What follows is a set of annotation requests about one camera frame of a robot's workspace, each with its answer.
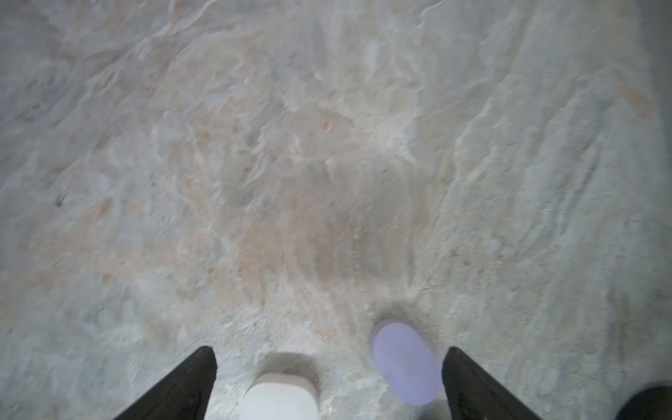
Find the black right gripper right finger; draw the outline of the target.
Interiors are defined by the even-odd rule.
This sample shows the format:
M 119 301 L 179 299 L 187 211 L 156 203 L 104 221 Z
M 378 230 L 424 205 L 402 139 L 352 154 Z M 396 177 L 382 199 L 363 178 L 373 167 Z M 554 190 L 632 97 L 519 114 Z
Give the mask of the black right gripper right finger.
M 442 380 L 452 419 L 541 419 L 456 346 L 446 354 Z

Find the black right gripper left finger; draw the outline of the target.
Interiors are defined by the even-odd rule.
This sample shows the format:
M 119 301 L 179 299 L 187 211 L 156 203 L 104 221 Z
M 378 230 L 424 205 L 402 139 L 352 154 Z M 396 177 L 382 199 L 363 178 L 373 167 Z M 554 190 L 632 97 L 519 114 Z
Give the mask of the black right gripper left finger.
M 203 420 L 217 368 L 213 348 L 201 346 L 117 419 Z

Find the white earbud charging case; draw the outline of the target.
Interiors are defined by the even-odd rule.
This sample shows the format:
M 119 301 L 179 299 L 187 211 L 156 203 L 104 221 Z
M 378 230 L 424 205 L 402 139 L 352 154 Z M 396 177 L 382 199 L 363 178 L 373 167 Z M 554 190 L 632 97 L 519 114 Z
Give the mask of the white earbud charging case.
M 248 389 L 240 420 L 319 420 L 318 392 L 303 376 L 263 374 Z

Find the purple earbud charging case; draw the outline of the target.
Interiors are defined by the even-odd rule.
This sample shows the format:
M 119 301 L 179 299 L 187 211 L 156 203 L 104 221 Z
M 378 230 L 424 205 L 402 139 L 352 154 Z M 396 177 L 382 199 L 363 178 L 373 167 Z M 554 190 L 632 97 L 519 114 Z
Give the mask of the purple earbud charging case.
M 399 320 L 374 326 L 369 350 L 390 390 L 404 403 L 424 406 L 433 402 L 443 386 L 441 367 L 421 335 Z

